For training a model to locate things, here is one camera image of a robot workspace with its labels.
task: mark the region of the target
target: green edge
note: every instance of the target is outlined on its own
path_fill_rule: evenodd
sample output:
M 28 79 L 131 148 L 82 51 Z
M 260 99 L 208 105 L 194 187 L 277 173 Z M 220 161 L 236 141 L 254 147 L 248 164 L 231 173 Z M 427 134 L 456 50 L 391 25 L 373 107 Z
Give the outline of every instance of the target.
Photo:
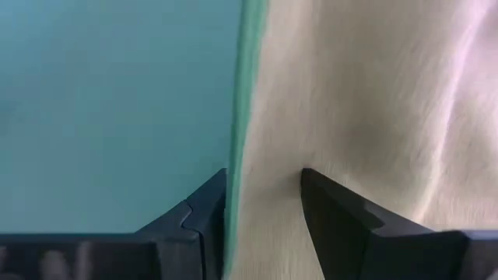
M 251 96 L 258 77 L 259 52 L 265 26 L 267 0 L 243 0 L 240 20 L 235 95 L 233 99 L 232 142 L 228 168 L 225 222 L 224 278 L 229 278 L 237 249 L 242 156 L 251 117 Z

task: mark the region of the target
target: black plastic part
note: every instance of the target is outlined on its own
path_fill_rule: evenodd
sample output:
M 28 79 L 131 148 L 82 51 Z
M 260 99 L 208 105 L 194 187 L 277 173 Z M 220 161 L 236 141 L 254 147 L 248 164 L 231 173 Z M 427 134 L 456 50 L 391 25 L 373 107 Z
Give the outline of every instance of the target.
M 41 280 L 43 259 L 54 252 L 64 256 L 72 278 L 87 274 L 81 280 L 221 279 L 225 190 L 223 169 L 133 234 L 0 235 L 0 279 Z M 82 262 L 91 263 L 88 271 Z
M 498 268 L 498 232 L 435 233 L 312 169 L 301 201 L 327 280 L 485 280 Z

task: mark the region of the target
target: wrinkled cloth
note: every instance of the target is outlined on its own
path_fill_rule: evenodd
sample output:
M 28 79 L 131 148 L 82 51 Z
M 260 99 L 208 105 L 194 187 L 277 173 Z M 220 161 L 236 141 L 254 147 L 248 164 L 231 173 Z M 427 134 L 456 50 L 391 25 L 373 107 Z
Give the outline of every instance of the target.
M 432 229 L 498 228 L 494 0 L 270 0 L 231 279 L 322 279 L 312 167 Z

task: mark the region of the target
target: cream fabric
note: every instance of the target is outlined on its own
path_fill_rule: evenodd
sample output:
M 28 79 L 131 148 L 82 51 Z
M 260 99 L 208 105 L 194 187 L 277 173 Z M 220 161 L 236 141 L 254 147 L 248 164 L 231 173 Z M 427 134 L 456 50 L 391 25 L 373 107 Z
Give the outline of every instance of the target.
M 498 228 L 491 0 L 269 0 L 231 279 L 322 279 L 313 167 L 434 229 Z

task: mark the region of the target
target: teal background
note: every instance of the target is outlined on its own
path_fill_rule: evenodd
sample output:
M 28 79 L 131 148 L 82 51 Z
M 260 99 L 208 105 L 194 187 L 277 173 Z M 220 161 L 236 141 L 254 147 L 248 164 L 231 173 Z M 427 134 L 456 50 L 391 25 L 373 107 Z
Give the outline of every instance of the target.
M 225 167 L 240 4 L 0 1 L 0 232 L 133 232 Z

